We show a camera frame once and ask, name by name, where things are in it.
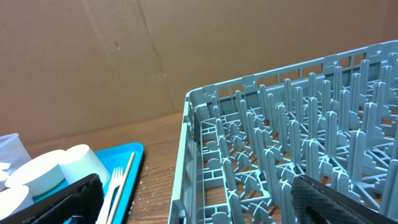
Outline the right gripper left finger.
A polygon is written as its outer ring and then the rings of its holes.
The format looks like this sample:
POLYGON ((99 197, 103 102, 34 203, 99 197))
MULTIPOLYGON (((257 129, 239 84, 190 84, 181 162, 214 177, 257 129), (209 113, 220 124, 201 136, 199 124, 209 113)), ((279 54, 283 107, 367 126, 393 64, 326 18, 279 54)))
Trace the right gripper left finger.
POLYGON ((98 174, 90 174, 33 205, 1 220, 1 224, 91 223, 104 202, 98 174))

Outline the light green bowl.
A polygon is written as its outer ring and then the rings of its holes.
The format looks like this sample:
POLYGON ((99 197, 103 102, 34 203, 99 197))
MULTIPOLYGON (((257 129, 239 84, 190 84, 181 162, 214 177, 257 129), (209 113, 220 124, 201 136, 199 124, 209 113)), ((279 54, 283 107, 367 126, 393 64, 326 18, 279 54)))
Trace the light green bowl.
POLYGON ((1 220, 34 204, 29 188, 25 185, 12 187, 1 192, 1 220))

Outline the white upturned cup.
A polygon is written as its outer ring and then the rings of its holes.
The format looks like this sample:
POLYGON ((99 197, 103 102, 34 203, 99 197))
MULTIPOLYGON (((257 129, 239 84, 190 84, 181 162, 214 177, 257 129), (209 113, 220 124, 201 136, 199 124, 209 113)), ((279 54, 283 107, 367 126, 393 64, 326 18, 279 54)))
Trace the white upturned cup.
POLYGON ((65 151, 59 166, 69 185, 90 175, 98 174, 105 186, 110 180, 110 173, 87 144, 79 144, 65 151))

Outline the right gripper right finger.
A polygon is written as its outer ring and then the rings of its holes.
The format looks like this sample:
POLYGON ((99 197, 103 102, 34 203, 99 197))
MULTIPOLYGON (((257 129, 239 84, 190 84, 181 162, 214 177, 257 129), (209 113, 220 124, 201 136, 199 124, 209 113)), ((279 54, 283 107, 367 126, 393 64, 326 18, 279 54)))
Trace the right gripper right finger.
POLYGON ((299 223, 397 224, 307 175, 294 178, 290 193, 299 223))

